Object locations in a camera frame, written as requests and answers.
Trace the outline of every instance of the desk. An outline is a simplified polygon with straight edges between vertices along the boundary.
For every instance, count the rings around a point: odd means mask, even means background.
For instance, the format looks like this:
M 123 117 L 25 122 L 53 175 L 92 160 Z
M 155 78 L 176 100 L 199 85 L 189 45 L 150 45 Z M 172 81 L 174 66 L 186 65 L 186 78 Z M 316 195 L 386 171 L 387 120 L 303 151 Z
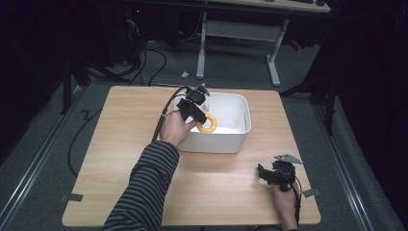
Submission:
M 101 226 L 128 185 L 129 174 L 151 142 L 159 114 L 173 88 L 111 88 L 63 217 L 66 226 Z M 271 168 L 274 155 L 301 159 L 279 94 L 272 90 L 209 90 L 244 96 L 252 129 L 237 154 L 181 152 L 168 190 L 163 226 L 279 223 L 270 186 L 257 165 Z M 305 169 L 295 165 L 303 190 Z M 300 223 L 318 223 L 313 197 L 303 196 Z
M 273 8 L 286 11 L 304 11 L 310 13 L 329 13 L 330 8 L 324 4 L 323 6 L 307 3 L 299 3 L 288 0 L 274 0 L 268 2 L 266 0 L 206 0 L 207 2 L 216 2 L 223 4 L 244 5 L 250 7 Z M 272 84 L 275 87 L 280 86 L 279 76 L 276 71 L 275 59 L 279 51 L 283 36 L 287 30 L 289 19 L 284 19 L 280 26 L 255 25 L 247 23 L 237 23 L 218 20 L 207 20 L 207 14 L 203 13 L 201 26 L 201 44 L 198 54 L 197 63 L 197 79 L 204 78 L 205 65 L 205 41 L 207 36 L 228 37 L 235 39 L 253 39 L 261 41 L 272 41 L 274 45 L 267 54 L 267 63 Z

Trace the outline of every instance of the floor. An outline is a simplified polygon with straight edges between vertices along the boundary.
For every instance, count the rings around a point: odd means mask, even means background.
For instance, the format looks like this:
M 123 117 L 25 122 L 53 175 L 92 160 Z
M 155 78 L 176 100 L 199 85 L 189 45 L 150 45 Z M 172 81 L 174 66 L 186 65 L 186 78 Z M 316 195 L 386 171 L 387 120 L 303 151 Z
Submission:
M 244 45 L 262 50 L 264 44 L 246 42 L 235 40 L 234 45 L 209 44 L 206 75 L 201 81 L 194 78 L 196 40 L 185 42 L 178 48 L 150 42 L 146 57 L 140 54 L 146 65 L 133 85 L 147 86 L 151 79 L 154 86 L 205 83 L 208 88 L 281 92 L 302 83 L 319 51 L 318 46 L 300 51 L 282 46 L 276 59 L 281 86 L 276 88 L 271 84 L 265 56 L 242 52 Z M 126 68 L 118 65 L 113 71 Z M 190 74 L 187 78 L 182 77 L 185 71 Z M 60 115 L 62 87 L 54 92 L 8 161 L 0 167 L 0 205 L 4 208 L 0 230 L 100 229 L 63 226 L 61 218 L 66 202 L 61 197 L 70 193 L 75 183 L 67 157 L 70 157 L 72 167 L 78 170 L 97 123 L 96 116 L 84 126 L 84 110 L 91 115 L 102 108 L 109 88 L 114 85 L 124 84 L 92 77 L 88 88 L 73 88 L 75 97 L 69 115 Z M 321 125 L 324 104 L 311 105 L 308 93 L 296 93 L 282 98 L 282 101 L 311 185 L 321 192 L 316 197 L 321 222 L 301 225 L 302 230 L 404 230 L 353 137 L 341 102 L 336 101 L 334 136 L 331 137 Z M 200 230 L 200 227 L 164 227 L 163 230 L 192 231 Z M 253 227 L 209 226 L 205 230 L 240 231 L 253 230 Z

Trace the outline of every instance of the hand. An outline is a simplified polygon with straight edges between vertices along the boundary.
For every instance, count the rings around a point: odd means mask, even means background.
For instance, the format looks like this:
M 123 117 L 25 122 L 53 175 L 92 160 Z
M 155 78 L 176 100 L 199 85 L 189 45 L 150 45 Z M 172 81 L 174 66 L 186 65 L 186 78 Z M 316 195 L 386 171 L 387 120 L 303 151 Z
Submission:
M 162 124 L 160 130 L 160 140 L 167 141 L 177 146 L 180 142 L 186 139 L 189 131 L 197 124 L 197 121 L 193 120 L 190 123 L 186 123 L 181 117 L 179 111 L 173 111 L 166 115 L 166 118 Z
M 293 183 L 294 188 L 297 189 L 297 183 Z M 273 190 L 273 202 L 275 208 L 278 211 L 279 217 L 282 222 L 282 230 L 297 229 L 295 214 L 295 205 L 296 205 L 296 195 L 292 188 L 287 192 L 282 192 L 279 188 L 279 185 L 272 184 Z

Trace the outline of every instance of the dark background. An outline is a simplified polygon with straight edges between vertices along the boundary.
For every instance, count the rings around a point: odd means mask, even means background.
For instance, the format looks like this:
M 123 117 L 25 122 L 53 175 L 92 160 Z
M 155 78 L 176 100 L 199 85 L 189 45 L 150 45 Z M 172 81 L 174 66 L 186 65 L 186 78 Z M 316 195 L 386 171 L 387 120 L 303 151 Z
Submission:
M 123 9 L 119 5 L 57 1 L 0 3 L 1 163 L 64 76 L 67 53 L 97 64 L 129 61 Z M 407 1 L 328 1 L 333 15 L 361 15 L 351 24 L 291 20 L 284 43 L 319 44 L 305 82 L 337 78 L 336 93 L 366 159 L 407 226 L 403 185 L 408 138 Z M 178 31 L 193 32 L 198 13 L 143 9 L 140 28 L 177 46 Z M 308 91 L 328 90 L 327 83 Z

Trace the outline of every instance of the gray carpet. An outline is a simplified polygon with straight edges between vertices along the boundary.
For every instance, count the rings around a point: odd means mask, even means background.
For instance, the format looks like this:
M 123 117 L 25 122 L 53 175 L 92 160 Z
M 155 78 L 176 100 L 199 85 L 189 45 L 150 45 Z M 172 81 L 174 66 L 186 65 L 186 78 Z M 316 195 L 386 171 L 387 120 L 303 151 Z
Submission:
M 185 43 L 185 45 L 191 46 L 193 42 Z M 166 55 L 166 66 L 153 79 L 153 82 L 189 86 L 196 86 L 204 82 L 209 88 L 277 91 L 300 84 L 319 51 L 318 47 L 306 48 L 298 52 L 288 46 L 281 47 L 276 66 L 282 85 L 280 88 L 275 88 L 271 85 L 265 57 L 249 52 L 237 52 L 242 47 L 230 45 L 228 49 L 221 52 L 208 52 L 205 80 L 203 81 L 194 78 L 198 51 L 196 46 L 180 46 L 176 49 L 152 43 L 149 44 L 149 47 L 159 47 L 157 51 Z M 155 51 L 147 51 L 146 54 L 147 62 L 142 71 L 144 81 L 148 81 L 165 61 L 165 58 Z M 123 68 L 126 67 L 117 66 L 115 71 L 121 71 Z M 190 77 L 182 78 L 184 71 L 187 71 Z M 138 85 L 139 80 L 138 78 L 134 85 Z M 75 183 L 75 178 L 67 165 L 67 153 L 72 139 L 85 122 L 85 113 L 82 111 L 87 110 L 91 115 L 103 107 L 108 90 L 112 85 L 117 85 L 117 83 L 94 78 L 90 86 L 81 91 L 84 93 L 83 96 L 79 98 L 61 133 L 55 139 L 48 160 L 19 207 L 8 230 L 99 230 L 99 228 L 64 227 L 61 219 L 66 202 L 60 201 L 60 198 L 64 193 L 70 193 Z M 59 119 L 62 96 L 62 87 L 59 87 L 51 101 L 32 121 L 30 129 L 11 157 L 0 167 L 2 179 L 0 206 L 2 208 L 6 206 L 18 182 Z M 321 213 L 321 222 L 316 225 L 301 225 L 301 228 L 303 230 L 361 230 L 336 171 L 331 154 L 332 149 L 326 140 L 325 131 L 321 129 L 321 121 L 314 111 L 316 106 L 311 106 L 307 100 L 307 94 L 301 93 L 283 98 L 283 103 L 311 185 L 321 191 L 321 195 L 316 198 Z M 81 167 L 96 123 L 97 117 L 89 122 L 73 143 L 71 163 L 76 171 Z M 373 230 L 404 230 L 365 161 L 346 121 L 339 100 L 336 102 L 333 132 L 333 139 L 361 195 Z M 163 230 L 192 231 L 199 230 L 199 227 L 171 227 L 163 228 Z M 253 230 L 253 227 L 209 226 L 205 230 L 246 231 Z

